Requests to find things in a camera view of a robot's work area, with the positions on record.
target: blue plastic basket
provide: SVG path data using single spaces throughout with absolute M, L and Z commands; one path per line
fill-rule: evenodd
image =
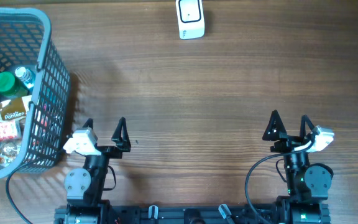
M 59 161 L 70 76 L 53 42 L 48 16 L 38 9 L 0 8 L 0 72 L 19 66 L 36 73 L 32 101 L 16 159 L 0 166 L 0 178 L 24 162 L 44 158 L 21 172 L 43 172 Z

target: food wrapper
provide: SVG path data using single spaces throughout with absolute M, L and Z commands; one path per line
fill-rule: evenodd
M 0 141 L 22 137 L 19 121 L 0 123 Z
M 8 166 L 16 159 L 22 146 L 22 140 L 8 140 L 0 143 L 0 165 Z
M 0 123 L 25 118 L 29 110 L 31 95 L 0 102 Z

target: plastic bottle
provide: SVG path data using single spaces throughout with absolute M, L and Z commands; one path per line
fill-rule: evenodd
M 0 94 L 6 98 L 15 99 L 27 96 L 28 89 L 11 72 L 0 73 Z
M 35 74 L 25 67 L 18 67 L 15 70 L 15 76 L 23 82 L 23 84 L 31 90 L 34 87 Z

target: wooden table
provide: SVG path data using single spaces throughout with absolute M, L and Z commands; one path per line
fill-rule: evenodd
M 180 40 L 174 1 L 37 4 L 71 73 L 66 124 L 94 118 L 101 144 L 121 116 L 132 151 L 110 161 L 113 205 L 243 204 L 244 179 L 270 154 L 262 134 L 277 109 L 289 134 L 300 118 L 333 128 L 310 155 L 335 171 L 333 223 L 358 223 L 358 2 L 205 1 L 206 34 Z M 16 175 L 11 193 L 34 223 L 66 204 L 67 156 L 42 175 Z M 106 185 L 112 185 L 108 175 Z M 250 180 L 253 202 L 286 195 L 275 160 Z M 22 223 L 0 180 L 0 223 Z

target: white electrical plug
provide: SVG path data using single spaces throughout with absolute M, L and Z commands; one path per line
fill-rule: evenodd
M 328 128 L 322 128 L 320 125 L 314 127 L 310 134 L 314 134 L 314 144 L 307 150 L 308 153 L 319 152 L 325 149 L 334 140 L 334 131 Z M 294 148 L 295 151 L 306 149 L 311 144 L 308 143 Z
M 202 0 L 177 0 L 177 16 L 181 39 L 204 36 L 205 23 Z
M 101 155 L 101 152 L 94 146 L 97 140 L 98 137 L 96 137 L 91 128 L 80 128 L 73 133 L 73 136 L 70 139 L 68 139 L 63 146 L 63 149 L 66 150 L 67 153 L 76 151 L 84 156 L 99 156 Z

